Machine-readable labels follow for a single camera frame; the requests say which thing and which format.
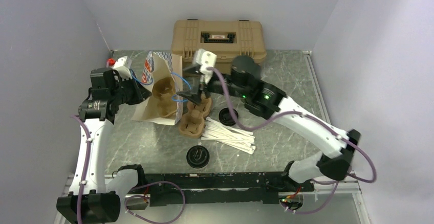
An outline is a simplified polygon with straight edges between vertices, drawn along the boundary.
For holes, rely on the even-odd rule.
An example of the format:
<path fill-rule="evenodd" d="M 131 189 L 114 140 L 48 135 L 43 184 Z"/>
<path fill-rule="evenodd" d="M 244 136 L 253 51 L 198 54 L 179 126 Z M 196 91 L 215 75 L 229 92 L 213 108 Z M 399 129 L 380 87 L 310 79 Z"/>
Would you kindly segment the paper bag with blue handles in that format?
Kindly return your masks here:
<path fill-rule="evenodd" d="M 151 96 L 136 106 L 133 121 L 169 126 L 177 124 L 185 103 L 177 96 L 185 84 L 182 69 L 183 58 L 179 55 L 155 51 L 148 53 L 143 71 L 137 77 L 139 84 L 150 91 Z"/>

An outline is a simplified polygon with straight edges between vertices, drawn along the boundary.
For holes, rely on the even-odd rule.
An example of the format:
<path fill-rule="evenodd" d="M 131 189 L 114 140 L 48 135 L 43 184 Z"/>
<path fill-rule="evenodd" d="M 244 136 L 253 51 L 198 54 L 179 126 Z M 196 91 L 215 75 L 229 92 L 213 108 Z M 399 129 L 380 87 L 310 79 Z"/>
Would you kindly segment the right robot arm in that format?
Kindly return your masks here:
<path fill-rule="evenodd" d="M 189 92 L 178 92 L 178 95 L 198 104 L 201 94 L 207 97 L 210 93 L 223 94 L 230 114 L 241 129 L 253 131 L 275 122 L 301 135 L 320 150 L 309 158 L 287 164 L 282 176 L 285 189 L 294 191 L 305 181 L 319 176 L 335 181 L 348 176 L 359 132 L 333 128 L 302 108 L 284 91 L 264 82 L 261 66 L 249 56 L 235 57 L 229 74 L 221 74 L 214 63 L 211 54 L 196 57 L 184 72 L 200 75 L 200 84 Z M 231 97 L 241 98 L 245 108 L 264 118 L 265 122 L 255 127 L 242 125 L 234 113 Z"/>

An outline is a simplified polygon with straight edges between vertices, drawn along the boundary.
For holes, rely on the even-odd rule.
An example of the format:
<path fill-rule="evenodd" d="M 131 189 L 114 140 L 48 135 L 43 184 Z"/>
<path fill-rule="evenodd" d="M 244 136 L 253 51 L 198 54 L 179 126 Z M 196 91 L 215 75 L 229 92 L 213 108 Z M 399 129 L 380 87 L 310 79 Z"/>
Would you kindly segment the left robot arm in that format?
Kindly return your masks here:
<path fill-rule="evenodd" d="M 116 222 L 132 191 L 146 189 L 147 179 L 140 164 L 118 169 L 114 179 L 105 182 L 106 148 L 115 123 L 115 115 L 123 104 L 140 104 L 152 93 L 130 68 L 94 69 L 90 73 L 88 96 L 73 116 L 80 124 L 80 149 L 77 166 L 67 196 L 59 197 L 57 211 L 70 223 Z"/>

